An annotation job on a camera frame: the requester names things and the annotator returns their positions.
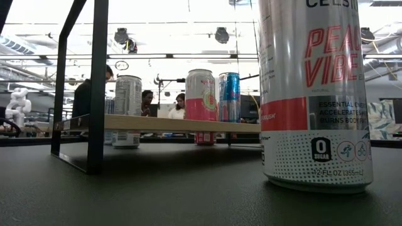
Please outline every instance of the celsius can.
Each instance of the celsius can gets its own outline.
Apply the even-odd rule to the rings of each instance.
[[[212,72],[195,69],[186,78],[186,119],[216,121],[215,78]],[[196,132],[195,143],[214,145],[214,132]]]
[[[259,0],[269,181],[358,193],[373,180],[357,0]]]
[[[105,114],[113,114],[114,112],[114,99],[106,98],[105,100]],[[104,144],[111,145],[112,144],[112,131],[105,131]]]
[[[141,79],[132,75],[120,75],[116,81],[114,114],[141,116]],[[115,148],[137,148],[139,146],[137,131],[119,131],[113,133],[112,145]]]
[[[240,77],[238,73],[219,75],[219,120],[240,123]]]

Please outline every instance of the pink can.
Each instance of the pink can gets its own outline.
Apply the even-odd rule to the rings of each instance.
[[[186,79],[186,119],[216,121],[215,78],[212,72],[195,69],[188,72]],[[197,132],[195,143],[214,145],[214,132]]]

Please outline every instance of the woman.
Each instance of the woman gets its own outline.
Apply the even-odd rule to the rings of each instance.
[[[179,94],[176,97],[176,107],[169,112],[169,119],[183,119],[185,113],[185,94]]]

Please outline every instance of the black shirt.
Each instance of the black shirt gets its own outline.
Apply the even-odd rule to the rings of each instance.
[[[83,116],[89,114],[90,109],[90,80],[77,87],[74,92],[73,113],[72,117]]]

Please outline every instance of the table surface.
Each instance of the table surface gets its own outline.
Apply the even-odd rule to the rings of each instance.
[[[366,193],[326,195],[269,183],[258,149],[107,147],[104,174],[87,176],[49,146],[0,148],[0,225],[402,225],[402,150],[372,155]]]

